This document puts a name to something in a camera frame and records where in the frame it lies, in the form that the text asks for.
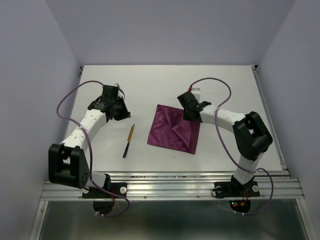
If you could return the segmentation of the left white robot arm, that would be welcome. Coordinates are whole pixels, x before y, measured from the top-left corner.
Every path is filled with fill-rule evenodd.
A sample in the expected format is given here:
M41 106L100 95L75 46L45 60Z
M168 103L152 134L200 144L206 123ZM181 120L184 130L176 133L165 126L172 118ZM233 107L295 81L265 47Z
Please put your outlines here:
M91 142L110 120L121 121L130 116L120 85L103 85L101 95L89 104L81 122L73 121L76 125L73 132L48 149L49 181L78 189L94 188L100 197L108 196L111 178L93 171Z

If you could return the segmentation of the purple cloth napkin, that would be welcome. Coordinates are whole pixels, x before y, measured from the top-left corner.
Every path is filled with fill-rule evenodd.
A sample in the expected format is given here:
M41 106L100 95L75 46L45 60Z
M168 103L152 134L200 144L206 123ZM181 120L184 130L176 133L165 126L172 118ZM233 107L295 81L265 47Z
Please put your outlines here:
M179 108L157 105L147 144L195 154L201 123L183 119Z

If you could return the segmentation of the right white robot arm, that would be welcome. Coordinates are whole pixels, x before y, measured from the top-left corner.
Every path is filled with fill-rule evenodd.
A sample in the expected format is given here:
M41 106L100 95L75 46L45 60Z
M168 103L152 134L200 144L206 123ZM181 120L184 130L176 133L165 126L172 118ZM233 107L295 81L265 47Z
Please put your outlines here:
M273 138L260 115L250 113L235 113L220 109L208 101L198 102L191 91L177 97L183 107L183 119L214 125L217 135L227 155L231 154L223 142L220 128L234 135L239 160L232 160L236 170L230 181L214 183L212 195L218 199L241 197L249 194L252 197L260 195L258 184L254 181L256 169L263 154L273 143Z

